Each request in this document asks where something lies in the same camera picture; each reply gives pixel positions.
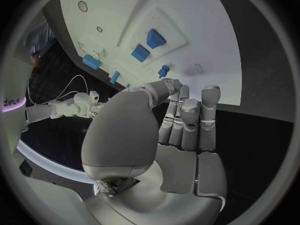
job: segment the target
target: purple light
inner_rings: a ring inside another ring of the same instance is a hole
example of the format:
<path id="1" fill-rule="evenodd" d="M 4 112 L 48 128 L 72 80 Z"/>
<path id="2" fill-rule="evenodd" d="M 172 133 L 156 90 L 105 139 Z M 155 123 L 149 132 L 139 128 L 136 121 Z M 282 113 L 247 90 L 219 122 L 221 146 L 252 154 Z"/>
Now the purple light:
<path id="1" fill-rule="evenodd" d="M 23 101 L 21 101 L 18 105 L 15 105 L 13 107 L 10 106 L 9 108 L 4 108 L 2 110 L 2 112 L 5 113 L 5 112 L 9 112 L 14 109 L 18 109 L 18 108 L 22 107 L 25 103 L 26 103 L 26 97 L 24 97 Z"/>

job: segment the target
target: white cable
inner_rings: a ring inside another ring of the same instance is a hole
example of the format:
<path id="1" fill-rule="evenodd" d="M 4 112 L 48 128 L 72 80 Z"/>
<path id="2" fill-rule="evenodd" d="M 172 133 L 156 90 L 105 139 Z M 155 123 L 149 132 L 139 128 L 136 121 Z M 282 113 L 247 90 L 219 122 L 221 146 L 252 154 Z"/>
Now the white cable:
<path id="1" fill-rule="evenodd" d="M 33 105 L 44 105 L 44 104 L 47 104 L 47 103 L 49 103 L 49 102 L 55 101 L 55 100 L 57 100 L 57 99 L 61 99 L 61 98 L 63 98 L 64 96 L 66 96 L 66 95 L 68 95 L 68 94 L 71 94 L 71 93 L 78 93 L 78 91 L 71 91 L 71 92 L 69 92 L 69 93 L 67 93 L 67 94 L 65 94 L 65 95 L 63 95 L 63 96 L 60 96 L 60 95 L 62 95 L 62 94 L 64 93 L 64 91 L 68 88 L 68 86 L 71 84 L 71 82 L 72 82 L 76 77 L 82 77 L 82 79 L 83 79 L 83 81 L 84 81 L 84 83 L 85 83 L 86 93 L 88 94 L 89 91 L 88 91 L 88 84 L 87 84 L 87 81 L 85 80 L 85 78 L 84 78 L 82 75 L 76 75 L 76 76 L 74 76 L 74 77 L 71 79 L 71 81 L 67 84 L 67 86 L 64 88 L 64 90 L 63 90 L 56 98 L 54 98 L 53 100 L 50 100 L 50 101 L 46 101 L 46 102 L 40 103 L 40 104 L 37 104 L 37 103 L 33 102 L 33 100 L 31 99 L 31 97 L 30 97 L 29 82 L 28 82 L 28 84 L 27 84 L 28 98 L 29 98 L 30 102 L 31 102 Z"/>

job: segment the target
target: dark floor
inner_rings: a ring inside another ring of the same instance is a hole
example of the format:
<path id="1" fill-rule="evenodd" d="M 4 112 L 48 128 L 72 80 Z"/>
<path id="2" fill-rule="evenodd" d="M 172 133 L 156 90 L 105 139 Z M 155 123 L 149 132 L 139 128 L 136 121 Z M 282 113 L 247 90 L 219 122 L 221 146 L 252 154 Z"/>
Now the dark floor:
<path id="1" fill-rule="evenodd" d="M 34 102 L 55 98 L 77 74 L 85 77 L 89 90 L 96 90 L 100 101 L 117 91 L 75 66 L 59 43 L 41 58 L 42 71 L 30 80 Z M 80 78 L 65 91 L 85 91 Z M 159 123 L 168 104 L 153 110 Z M 228 179 L 228 198 L 216 224 L 225 225 L 249 208 L 275 176 L 290 142 L 290 122 L 218 110 L 216 147 Z M 91 119 L 61 117 L 29 126 L 22 139 L 34 150 L 68 167 L 82 170 L 81 146 Z"/>

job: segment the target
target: circular hole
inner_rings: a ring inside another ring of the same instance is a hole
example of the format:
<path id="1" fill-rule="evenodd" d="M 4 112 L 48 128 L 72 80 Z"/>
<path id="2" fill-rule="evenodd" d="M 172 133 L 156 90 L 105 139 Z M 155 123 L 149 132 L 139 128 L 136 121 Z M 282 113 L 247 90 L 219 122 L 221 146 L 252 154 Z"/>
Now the circular hole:
<path id="1" fill-rule="evenodd" d="M 87 6 L 87 4 L 84 1 L 80 1 L 78 3 L 78 7 L 84 13 L 88 10 L 88 6 Z"/>

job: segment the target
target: white panel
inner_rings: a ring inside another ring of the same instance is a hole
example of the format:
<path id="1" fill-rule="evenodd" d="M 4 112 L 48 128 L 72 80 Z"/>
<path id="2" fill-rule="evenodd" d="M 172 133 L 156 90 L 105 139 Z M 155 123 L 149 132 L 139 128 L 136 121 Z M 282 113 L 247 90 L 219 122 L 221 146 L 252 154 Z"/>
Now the white panel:
<path id="1" fill-rule="evenodd" d="M 78 8 L 84 1 L 87 12 Z M 138 86 L 159 80 L 158 71 L 170 66 L 167 78 L 190 87 L 190 97 L 201 101 L 207 85 L 221 88 L 220 103 L 240 105 L 242 68 L 238 42 L 220 0 L 60 0 L 66 26 L 78 52 L 85 42 L 92 56 L 102 51 L 100 69 L 117 82 Z M 166 44 L 151 49 L 147 33 L 155 29 Z M 144 62 L 131 56 L 141 44 L 150 55 Z"/>

